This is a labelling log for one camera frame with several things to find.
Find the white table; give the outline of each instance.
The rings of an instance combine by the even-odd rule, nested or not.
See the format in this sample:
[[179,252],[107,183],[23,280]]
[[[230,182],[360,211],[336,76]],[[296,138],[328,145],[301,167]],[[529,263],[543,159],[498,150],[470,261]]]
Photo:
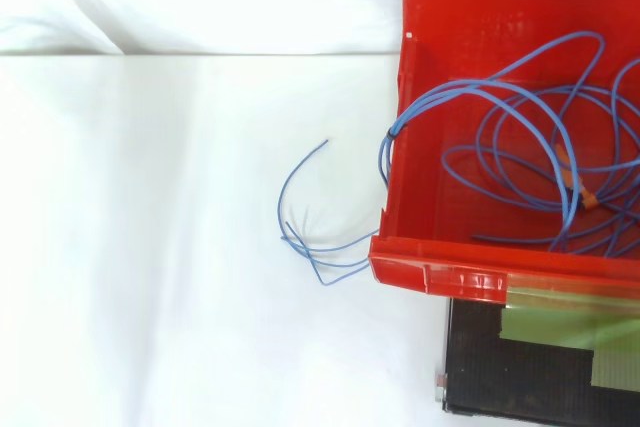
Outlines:
[[0,425],[511,425],[434,401],[445,299],[279,239],[325,138],[287,218],[377,227],[397,61],[0,59]]

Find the blue wire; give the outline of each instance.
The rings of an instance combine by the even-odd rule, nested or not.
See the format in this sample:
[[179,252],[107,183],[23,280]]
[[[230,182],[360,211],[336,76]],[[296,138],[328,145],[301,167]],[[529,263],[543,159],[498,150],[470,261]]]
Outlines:
[[[313,154],[315,154],[316,152],[318,152],[322,147],[324,147],[325,145],[327,145],[327,143],[329,143],[329,140],[325,140],[324,142],[322,142],[320,145],[318,145],[317,147],[315,147],[311,152],[309,152],[299,163],[298,165],[295,166],[295,168],[291,171],[291,173],[289,174],[289,176],[287,177],[287,179],[284,181],[284,184],[282,185],[282,189],[280,190],[280,196],[278,197],[278,225],[280,227],[280,232],[282,233],[282,236],[280,237],[282,240],[284,240],[287,244],[289,244],[289,246],[298,254],[302,255],[303,257],[305,257],[307,260],[309,260],[309,262],[311,263],[311,267],[313,268],[316,276],[318,277],[318,280],[320,281],[320,283],[324,286],[329,286],[329,285],[333,285],[336,282],[341,281],[342,279],[346,279],[347,277],[350,277],[354,274],[357,274],[358,272],[366,269],[367,267],[369,267],[369,260],[368,259],[362,259],[359,260],[357,262],[351,263],[351,264],[336,264],[336,263],[331,263],[331,262],[324,262],[321,260],[318,260],[316,258],[313,257],[313,255],[311,254],[312,252],[316,252],[316,253],[327,253],[327,252],[337,252],[349,247],[352,247],[366,239],[368,239],[369,237],[375,235],[378,233],[378,230],[374,230],[373,232],[370,232],[366,235],[363,235],[362,237],[349,242],[345,245],[341,245],[339,247],[332,247],[332,248],[325,248],[325,249],[313,249],[313,248],[309,248],[305,242],[303,242],[302,238],[298,235],[298,233],[293,229],[293,227],[291,227],[291,225],[289,224],[289,222],[285,222],[282,219],[282,203],[284,200],[284,195],[285,192],[287,190],[287,187],[289,186],[289,183],[291,182],[291,179],[293,178],[293,176],[298,172],[298,170],[300,170],[300,168],[307,162],[307,160],[309,160]],[[296,244],[294,241],[292,241],[289,236],[287,235],[286,231],[285,231],[285,226],[287,227],[287,229],[289,229],[289,231],[293,234],[293,236],[296,238],[296,240],[299,242],[298,244]],[[345,275],[342,275],[341,277],[338,277],[337,279],[332,280],[331,282],[325,282],[322,279],[322,276],[320,275],[320,272],[318,271],[317,266],[321,265],[321,266],[325,266],[325,267],[335,267],[335,268],[351,268],[351,267],[359,267],[358,269],[355,269]]]

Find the red storage bin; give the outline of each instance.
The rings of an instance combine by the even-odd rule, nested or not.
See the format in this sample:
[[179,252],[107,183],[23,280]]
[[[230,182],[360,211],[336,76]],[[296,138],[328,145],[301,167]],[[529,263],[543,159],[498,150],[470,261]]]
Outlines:
[[[486,78],[546,42],[583,30],[599,32],[607,41],[588,83],[610,88],[616,73],[640,57],[640,0],[404,0],[398,113],[443,82]],[[568,42],[513,71],[506,80],[530,89],[573,84],[596,49],[595,42]],[[640,68],[625,76],[620,93],[640,104]],[[576,102],[571,108],[576,113],[568,114],[565,123],[578,157],[588,156],[591,165],[610,163],[610,117],[598,115],[593,107],[588,111],[585,107],[582,115],[580,101]],[[396,139],[387,206],[369,254],[377,280],[430,294],[499,303],[505,302],[507,288],[516,285],[640,299],[640,262],[635,260],[640,249],[625,259],[611,259],[549,253],[548,245],[518,248],[472,239],[478,233],[554,236],[560,228],[557,214],[494,201],[460,184],[442,167],[442,153],[472,143],[490,107],[483,100],[458,98],[414,119]],[[638,118],[625,120],[640,131]],[[547,135],[551,124],[544,128]],[[511,124],[505,126],[500,145],[523,157],[544,155],[522,128]],[[635,146],[623,142],[622,158],[635,155]],[[452,158],[452,163],[459,173],[481,183],[478,161],[471,157]],[[533,188],[541,182],[527,178],[530,174],[525,171],[512,175]],[[539,188],[549,192],[551,186],[547,182]],[[589,227],[610,215],[579,212],[574,225]],[[640,227],[632,228],[625,241],[639,236]]]

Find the blue cable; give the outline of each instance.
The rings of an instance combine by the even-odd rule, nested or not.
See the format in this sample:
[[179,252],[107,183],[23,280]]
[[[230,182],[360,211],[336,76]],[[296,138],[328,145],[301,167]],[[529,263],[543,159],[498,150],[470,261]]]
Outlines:
[[[520,87],[501,80],[505,75],[514,71],[518,67],[526,64],[534,58],[540,56],[544,52],[547,52],[554,47],[557,47],[563,43],[575,41],[577,39],[595,39],[598,43],[598,48],[593,58],[581,73],[578,81],[575,84],[561,85],[557,87],[529,91]],[[504,238],[504,237],[492,237],[489,235],[476,234],[472,238],[478,241],[503,243],[507,245],[549,245],[549,250],[561,250],[570,254],[585,254],[604,248],[603,255],[606,257],[619,257],[632,251],[636,247],[640,246],[640,239],[630,242],[628,245],[618,248],[617,244],[623,233],[627,232],[632,226],[640,225],[640,214],[633,212],[635,204],[640,199],[640,175],[635,177],[633,182],[629,182],[629,179],[634,175],[635,169],[640,166],[640,153],[633,160],[620,161],[621,156],[621,132],[626,133],[634,142],[635,146],[640,152],[640,136],[633,130],[631,125],[621,119],[619,116],[619,104],[623,105],[628,112],[632,113],[640,119],[640,109],[638,109],[631,101],[619,94],[619,87],[622,79],[626,73],[634,66],[640,64],[640,58],[634,59],[626,64],[616,75],[611,90],[586,85],[585,82],[594,68],[600,61],[604,50],[605,40],[602,35],[596,32],[580,31],[574,32],[558,39],[552,40],[541,47],[537,48],[533,52],[525,55],[521,59],[515,61],[499,72],[489,76],[486,79],[462,79],[454,80],[441,84],[428,92],[422,94],[414,102],[411,103],[407,109],[398,116],[398,118],[391,125],[388,134],[384,137],[380,144],[378,151],[378,171],[385,186],[389,186],[390,174],[391,174],[391,150],[396,137],[403,131],[403,129],[416,117],[423,113],[447,104],[448,102],[457,99],[461,96],[475,96],[483,98],[492,104],[492,107],[488,110],[487,114],[483,117],[478,126],[478,130],[475,134],[474,144],[472,145],[458,145],[454,146],[442,153],[441,162],[444,170],[448,175],[452,176],[458,182],[462,183],[466,187],[480,192],[481,194],[503,202],[515,207],[560,214],[562,219],[558,233],[553,237],[546,238],[530,238],[530,239],[518,239],[518,238]],[[496,96],[496,91],[507,91],[512,95],[506,99],[501,99]],[[559,111],[556,113],[545,100],[546,96],[566,96],[566,99],[562,103]],[[601,100],[602,97],[610,99],[609,105]],[[573,144],[571,142],[571,136],[566,129],[563,118],[569,111],[574,101],[577,99],[583,99],[590,104],[597,106],[599,109],[606,112],[611,117],[613,126],[613,160],[610,165],[585,167],[581,165],[576,157]],[[518,109],[525,103],[531,102],[535,104],[542,113],[552,122],[553,129],[549,136],[549,139],[545,138],[542,132]],[[484,146],[481,143],[484,132],[486,131],[489,121],[499,114],[499,118],[493,127],[491,132],[491,146]],[[551,171],[548,172],[542,167],[539,167],[525,159],[522,159],[509,152],[503,151],[499,148],[500,132],[507,119],[513,118],[523,125],[537,140],[542,147],[547,158],[551,164]],[[558,135],[562,141],[562,144],[557,144]],[[348,249],[360,242],[369,239],[375,235],[378,231],[370,232],[358,239],[349,242],[347,244],[331,247],[331,248],[311,248],[300,237],[300,235],[291,227],[288,222],[284,222],[282,218],[282,202],[285,191],[291,181],[291,178],[302,165],[309,160],[318,150],[324,147],[328,141],[324,141],[315,149],[313,149],[302,161],[293,169],[289,174],[280,192],[278,199],[278,223],[281,231],[281,239],[284,240],[289,246],[299,255],[308,260],[322,285],[332,285],[340,280],[352,276],[369,266],[368,259],[362,259],[357,262],[338,264],[332,262],[325,262],[318,260],[317,255],[330,252],[340,252],[344,249]],[[565,165],[554,151],[555,145],[563,145],[567,158],[568,165]],[[501,185],[507,192],[509,197],[492,192],[489,188],[480,186],[466,178],[451,167],[449,163],[449,156],[459,152],[474,152],[477,157],[479,165],[484,171],[499,185]],[[488,164],[485,156],[493,158],[494,168],[491,168]],[[508,160],[515,162],[523,168],[530,170],[531,172],[539,175],[545,181],[550,182],[557,187],[559,193],[559,200],[540,198],[531,193],[525,192],[522,188],[518,187],[513,180],[509,177],[507,171],[503,166],[503,161]],[[576,186],[574,189],[568,189],[563,180],[563,170],[571,173],[572,185]],[[580,174],[607,174],[605,180],[597,188],[591,189],[595,192],[598,205],[612,212],[612,216],[607,220],[600,222],[598,225],[583,229],[580,231],[573,231],[572,227],[581,204],[581,179]],[[607,233],[607,230],[613,229],[613,232],[608,235],[602,236],[602,233]],[[582,246],[579,249],[568,250],[568,242],[575,239],[587,238],[589,236],[599,235],[597,241],[590,242],[587,245]],[[340,269],[353,269],[347,274],[344,274],[331,282],[325,282],[320,275],[318,267],[328,268],[340,268]]]
[[[293,176],[298,172],[298,170],[300,170],[300,168],[313,156],[313,154],[315,154],[316,152],[318,152],[322,147],[324,147],[325,145],[327,145],[329,143],[329,140],[325,140],[324,142],[322,142],[320,145],[318,145],[316,148],[314,148],[311,152],[309,152],[299,163],[298,165],[295,166],[295,168],[291,171],[291,173],[289,174],[289,176],[287,177],[287,179],[284,181],[284,184],[282,185],[282,189],[280,190],[280,196],[278,197],[278,225],[280,227],[280,232],[282,233],[281,235],[281,239],[284,240],[287,244],[289,244],[289,246],[298,254],[302,255],[304,258],[306,258],[310,264],[311,267],[313,268],[313,271],[316,274],[316,277],[318,278],[318,280],[320,281],[320,283],[324,286],[329,286],[329,285],[333,285],[336,282],[341,281],[342,279],[346,279],[347,277],[351,277],[354,274],[357,274],[358,272],[361,272],[362,270],[366,269],[367,267],[369,267],[369,260],[368,259],[362,259],[359,260],[357,262],[353,262],[351,264],[336,264],[336,263],[331,263],[331,262],[324,262],[324,261],[320,261],[318,259],[316,259],[313,255],[312,252],[315,253],[328,253],[328,252],[337,252],[337,251],[341,251],[344,249],[347,249],[349,247],[352,247],[370,237],[372,237],[373,235],[378,233],[378,230],[374,230],[373,232],[370,232],[366,235],[363,235],[362,237],[349,242],[345,245],[341,245],[339,247],[332,247],[332,248],[325,248],[325,249],[313,249],[313,248],[309,248],[306,243],[302,240],[302,238],[298,235],[298,233],[293,229],[293,227],[291,227],[291,225],[289,224],[289,222],[285,222],[282,219],[282,202],[284,200],[284,195],[285,192],[287,190],[287,187],[289,186],[289,183],[291,182],[291,179],[293,178]],[[291,234],[293,234],[293,236],[295,237],[295,239],[298,241],[298,243],[295,243],[291,238],[289,238],[289,236],[287,235],[286,231],[285,231],[285,226],[286,228],[291,232]],[[320,272],[318,270],[318,265],[320,266],[324,266],[324,267],[334,267],[334,268],[351,268],[351,267],[357,267],[356,269],[352,270],[351,272],[348,272],[347,274],[344,274],[330,282],[325,282],[324,279],[322,278],[322,276],[320,275]]]

